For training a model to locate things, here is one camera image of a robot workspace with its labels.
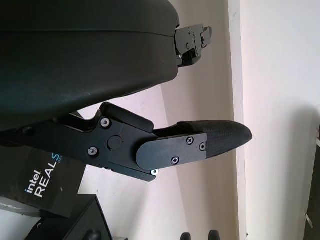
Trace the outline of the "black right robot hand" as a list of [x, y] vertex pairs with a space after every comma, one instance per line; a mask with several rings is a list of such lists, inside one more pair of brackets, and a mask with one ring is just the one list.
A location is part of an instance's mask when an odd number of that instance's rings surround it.
[[[220, 234], [217, 230], [211, 230], [208, 234], [208, 240], [220, 240]], [[184, 232], [180, 236], [180, 240], [191, 240], [191, 234], [188, 232]]]

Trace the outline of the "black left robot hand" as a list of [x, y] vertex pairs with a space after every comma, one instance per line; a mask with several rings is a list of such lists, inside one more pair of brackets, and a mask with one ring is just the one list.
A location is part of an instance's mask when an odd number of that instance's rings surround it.
[[241, 123], [155, 129], [110, 103], [172, 81], [211, 40], [209, 26], [180, 27], [167, 0], [3, 0], [0, 143], [146, 182], [160, 169], [241, 147], [253, 137]]

